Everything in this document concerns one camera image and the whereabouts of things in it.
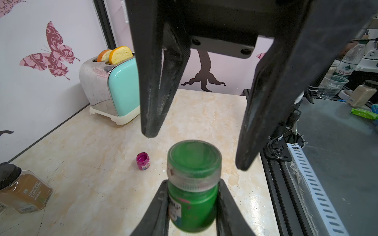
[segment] toaster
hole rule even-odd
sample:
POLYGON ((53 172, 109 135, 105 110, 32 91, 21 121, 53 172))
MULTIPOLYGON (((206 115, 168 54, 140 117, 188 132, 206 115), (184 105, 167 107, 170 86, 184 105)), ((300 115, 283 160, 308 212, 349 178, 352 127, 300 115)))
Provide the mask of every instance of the toaster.
POLYGON ((124 125, 140 113, 135 56, 117 65, 97 62, 97 57, 89 59, 80 67, 79 79, 91 105, 90 114, 107 116, 124 125))

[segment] green jar lid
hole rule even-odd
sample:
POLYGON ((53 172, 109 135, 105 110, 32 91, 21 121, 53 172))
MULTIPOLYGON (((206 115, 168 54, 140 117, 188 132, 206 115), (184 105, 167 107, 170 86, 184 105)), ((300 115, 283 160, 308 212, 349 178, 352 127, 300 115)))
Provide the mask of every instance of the green jar lid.
POLYGON ((220 180, 222 155, 212 144, 185 140, 168 151, 167 175, 177 188, 188 192, 212 189, 220 180))

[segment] pink butterfly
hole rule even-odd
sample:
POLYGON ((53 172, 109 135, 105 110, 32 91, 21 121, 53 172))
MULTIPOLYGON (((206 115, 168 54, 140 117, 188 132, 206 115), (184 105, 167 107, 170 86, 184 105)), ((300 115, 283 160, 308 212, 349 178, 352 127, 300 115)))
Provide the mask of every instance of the pink butterfly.
POLYGON ((260 54, 257 54, 256 57, 257 57, 258 59, 261 59, 264 55, 265 55, 265 52, 260 53, 260 54))
POLYGON ((63 39, 51 21, 46 27, 46 38, 51 52, 31 54, 20 61, 20 66, 29 66, 40 71, 48 68, 53 76, 64 76, 67 78, 66 74, 69 70, 61 62, 65 60, 72 64, 77 59, 73 55, 72 48, 62 45, 63 39))
POLYGON ((20 2, 25 2, 22 0, 0 0, 0 17, 5 16, 11 12, 14 5, 20 2))

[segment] plastic cup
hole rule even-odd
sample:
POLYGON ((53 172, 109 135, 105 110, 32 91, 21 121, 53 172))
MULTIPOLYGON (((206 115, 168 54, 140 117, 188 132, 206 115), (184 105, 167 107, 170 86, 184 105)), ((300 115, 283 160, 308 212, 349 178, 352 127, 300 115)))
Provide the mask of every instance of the plastic cup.
POLYGON ((317 96, 321 99, 330 100, 348 82, 349 80, 341 76, 327 75, 323 78, 322 82, 319 85, 317 96))

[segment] water bottle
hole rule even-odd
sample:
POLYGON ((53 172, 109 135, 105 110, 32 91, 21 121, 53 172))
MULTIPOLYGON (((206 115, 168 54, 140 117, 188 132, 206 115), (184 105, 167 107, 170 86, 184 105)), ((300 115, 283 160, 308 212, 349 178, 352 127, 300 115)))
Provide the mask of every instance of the water bottle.
POLYGON ((367 42, 368 41, 359 42, 356 46, 349 50, 349 52, 347 52, 342 58, 341 63, 333 74, 347 79, 364 56, 367 42))

